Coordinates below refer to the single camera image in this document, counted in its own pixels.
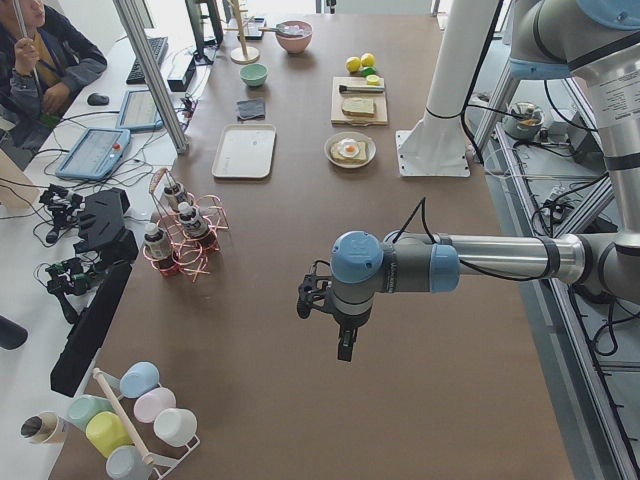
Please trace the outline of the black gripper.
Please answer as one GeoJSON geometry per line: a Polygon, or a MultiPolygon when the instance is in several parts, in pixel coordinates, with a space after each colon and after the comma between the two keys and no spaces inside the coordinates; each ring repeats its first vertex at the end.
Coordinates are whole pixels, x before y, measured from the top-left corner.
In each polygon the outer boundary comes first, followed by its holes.
{"type": "Polygon", "coordinates": [[[352,360],[353,346],[357,339],[357,327],[341,326],[338,343],[338,359],[350,362],[352,360]]]}

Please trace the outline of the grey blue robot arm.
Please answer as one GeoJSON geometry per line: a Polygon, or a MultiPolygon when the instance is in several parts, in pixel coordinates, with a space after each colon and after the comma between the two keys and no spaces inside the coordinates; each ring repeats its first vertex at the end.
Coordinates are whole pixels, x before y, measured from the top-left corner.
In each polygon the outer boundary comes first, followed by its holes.
{"type": "Polygon", "coordinates": [[[376,293],[449,292],[467,272],[514,281],[556,278],[639,299],[639,5],[635,1],[518,1],[511,74],[574,77],[587,87],[621,227],[549,237],[354,231],[333,245],[325,306],[339,326],[337,356],[352,356],[376,293]]]}

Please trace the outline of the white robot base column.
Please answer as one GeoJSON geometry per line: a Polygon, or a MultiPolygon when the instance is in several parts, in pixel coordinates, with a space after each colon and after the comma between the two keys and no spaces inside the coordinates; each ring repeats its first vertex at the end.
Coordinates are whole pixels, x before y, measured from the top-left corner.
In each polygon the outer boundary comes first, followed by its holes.
{"type": "Polygon", "coordinates": [[[403,177],[470,175],[464,110],[502,9],[500,1],[455,1],[438,53],[424,115],[396,132],[403,177]]]}

